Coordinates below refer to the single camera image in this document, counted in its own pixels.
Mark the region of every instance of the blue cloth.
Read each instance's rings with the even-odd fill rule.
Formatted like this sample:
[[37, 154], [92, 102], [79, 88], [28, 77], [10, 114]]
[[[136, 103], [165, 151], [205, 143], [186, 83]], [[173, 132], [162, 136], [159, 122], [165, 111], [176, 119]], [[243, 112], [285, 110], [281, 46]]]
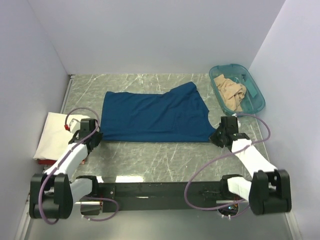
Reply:
[[103, 140], [126, 142], [208, 142], [215, 129], [197, 87], [188, 82], [164, 94], [105, 94]]

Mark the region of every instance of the marble table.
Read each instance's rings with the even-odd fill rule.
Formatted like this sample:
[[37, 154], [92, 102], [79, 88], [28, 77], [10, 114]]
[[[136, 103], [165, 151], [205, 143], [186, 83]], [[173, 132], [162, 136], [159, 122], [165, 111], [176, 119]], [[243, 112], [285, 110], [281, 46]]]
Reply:
[[[211, 87], [208, 74], [100, 74], [73, 75], [66, 94], [62, 112], [68, 113], [78, 107], [95, 110], [101, 117], [107, 91], [163, 94], [181, 84], [194, 82], [209, 109], [209, 121], [218, 127], [223, 112]], [[95, 117], [86, 110], [76, 113]], [[241, 117], [240, 132], [252, 140], [262, 138], [257, 120]], [[256, 145], [268, 158], [263, 143]], [[181, 182], [189, 178], [206, 162], [227, 153], [212, 143], [141, 143], [101, 142], [80, 165], [73, 178], [80, 175], [101, 176], [104, 182]], [[219, 181], [226, 174], [241, 174], [247, 180], [250, 174], [235, 157], [221, 159], [195, 179], [196, 181]]]

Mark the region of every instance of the cable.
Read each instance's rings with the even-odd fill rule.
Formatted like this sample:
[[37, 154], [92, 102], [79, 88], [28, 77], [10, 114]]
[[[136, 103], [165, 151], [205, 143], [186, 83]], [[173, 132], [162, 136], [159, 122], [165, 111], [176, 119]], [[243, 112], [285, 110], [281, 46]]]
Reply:
[[111, 215], [111, 216], [108, 216], [106, 218], [102, 218], [102, 219], [95, 219], [95, 218], [90, 218], [88, 216], [83, 216], [85, 219], [89, 220], [89, 221], [93, 221], [93, 222], [103, 222], [103, 221], [106, 221], [106, 220], [109, 220], [111, 218], [113, 218], [117, 212], [119, 211], [120, 209], [120, 206], [119, 206], [119, 203], [117, 203], [117, 201], [113, 200], [113, 199], [110, 199], [110, 198], [102, 198], [102, 197], [89, 197], [89, 196], [86, 196], [85, 199], [89, 199], [89, 200], [98, 200], [98, 201], [108, 201], [108, 202], [112, 202], [116, 205], [116, 210], [115, 212]]
[[[99, 116], [98, 114], [88, 108], [88, 107], [77, 107], [73, 110], [71, 110], [65, 117], [65, 121], [64, 121], [64, 124], [67, 125], [67, 120], [68, 120], [68, 117], [70, 116], [71, 113], [73, 113], [74, 111], [76, 110], [79, 110], [79, 109], [84, 109], [84, 110], [88, 110], [90, 112], [92, 112], [95, 116], [96, 116], [96, 126], [95, 126], [95, 129], [90, 133], [88, 134], [86, 137], [84, 137], [82, 140], [80, 140], [77, 144], [75, 144], [65, 155], [64, 157], [61, 159], [61, 161], [58, 163], [58, 166], [53, 168], [53, 170], [49, 173], [49, 175], [44, 179], [41, 187], [40, 187], [40, 191], [39, 191], [39, 196], [38, 196], [38, 206], [39, 206], [39, 212], [40, 212], [40, 215], [41, 217], [43, 218], [43, 220], [49, 224], [49, 225], [54, 225], [58, 222], [59, 219], [56, 219], [55, 221], [49, 221], [49, 219], [46, 217], [45, 215], [45, 212], [44, 212], [44, 209], [43, 209], [43, 205], [42, 205], [42, 198], [43, 198], [43, 194], [44, 194], [44, 191], [45, 191], [45, 186], [48, 182], [48, 180], [50, 179], [50, 177], [59, 169], [59, 167], [64, 163], [64, 161], [67, 159], [67, 157], [72, 153], [72, 151], [78, 147], [80, 144], [83, 144], [85, 140], [87, 140], [88, 138], [90, 138], [93, 134], [95, 134], [95, 132], [98, 130], [99, 128], [99, 125], [100, 125], [100, 119], [99, 119]], [[99, 199], [102, 199], [103, 201], [109, 201], [109, 202], [113, 202], [117, 205], [117, 209], [116, 209], [116, 212], [111, 215], [109, 218], [107, 217], [107, 219], [110, 219], [112, 217], [114, 217], [116, 215], [116, 213], [118, 212], [119, 210], [119, 205], [116, 201], [114, 201], [113, 199], [109, 199], [109, 198], [99, 198]]]
[[193, 208], [193, 209], [197, 209], [197, 210], [202, 210], [202, 211], [214, 211], [214, 210], [218, 210], [218, 209], [221, 209], [221, 208], [225, 208], [225, 207], [228, 207], [228, 206], [231, 206], [231, 205], [234, 205], [234, 204], [239, 204], [241, 202], [244, 201], [244, 199], [241, 199], [241, 200], [237, 200], [237, 201], [234, 201], [232, 203], [226, 203], [224, 205], [220, 205], [220, 206], [216, 206], [216, 207], [199, 207], [199, 206], [195, 206], [193, 205], [192, 203], [189, 202], [188, 200], [188, 196], [187, 196], [187, 193], [188, 193], [188, 189], [192, 183], [192, 181], [196, 178], [196, 176], [202, 171], [204, 170], [206, 167], [208, 167], [210, 164], [220, 160], [220, 159], [224, 159], [226, 157], [230, 157], [230, 156], [233, 156], [235, 154], [238, 154], [238, 153], [241, 153], [242, 151], [246, 150], [247, 148], [249, 148], [250, 146], [254, 145], [254, 144], [258, 144], [258, 143], [263, 143], [267, 140], [269, 140], [270, 136], [271, 136], [271, 131], [270, 131], [270, 128], [269, 126], [266, 124], [265, 121], [263, 121], [260, 117], [258, 116], [255, 116], [255, 115], [251, 115], [251, 114], [246, 114], [246, 113], [240, 113], [240, 114], [237, 114], [237, 116], [250, 116], [250, 117], [253, 117], [257, 120], [259, 120], [260, 122], [263, 123], [263, 125], [266, 127], [267, 131], [268, 131], [268, 136], [265, 138], [265, 139], [262, 139], [262, 140], [256, 140], [254, 142], [252, 142], [250, 145], [247, 145], [245, 146], [244, 148], [242, 148], [241, 150], [238, 150], [238, 151], [235, 151], [235, 152], [229, 152], [227, 154], [224, 154], [222, 156], [219, 156], [219, 157], [216, 157], [215, 159], [207, 162], [205, 165], [203, 165], [197, 172], [194, 173], [194, 175], [190, 178], [190, 180], [188, 181], [188, 183], [186, 184], [185, 186], [185, 189], [184, 189], [184, 200], [186, 202], [186, 204]]

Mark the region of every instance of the back wall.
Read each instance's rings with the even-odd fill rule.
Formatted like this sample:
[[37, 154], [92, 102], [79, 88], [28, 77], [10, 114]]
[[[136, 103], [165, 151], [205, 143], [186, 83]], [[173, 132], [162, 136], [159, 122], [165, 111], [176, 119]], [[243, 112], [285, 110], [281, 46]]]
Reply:
[[68, 74], [249, 67], [285, 0], [29, 0]]

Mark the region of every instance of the white wall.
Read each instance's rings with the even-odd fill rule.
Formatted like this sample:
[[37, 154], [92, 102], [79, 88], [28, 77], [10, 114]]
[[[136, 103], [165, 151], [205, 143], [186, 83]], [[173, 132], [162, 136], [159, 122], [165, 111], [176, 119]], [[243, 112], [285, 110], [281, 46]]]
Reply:
[[60, 111], [68, 75], [26, 0], [0, 4], [0, 239], [14, 238], [48, 111]]
[[285, 0], [29, 0], [69, 74], [249, 67]]
[[306, 240], [320, 239], [320, 1], [286, 0], [250, 71], [265, 97], [270, 160], [291, 177]]

